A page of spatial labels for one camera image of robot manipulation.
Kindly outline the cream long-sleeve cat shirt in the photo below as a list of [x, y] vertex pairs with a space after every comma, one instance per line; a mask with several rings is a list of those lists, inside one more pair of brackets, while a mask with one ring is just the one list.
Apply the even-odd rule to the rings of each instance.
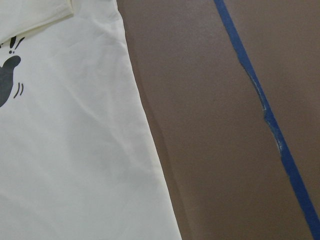
[[0, 3], [0, 237], [181, 238], [114, 0]]

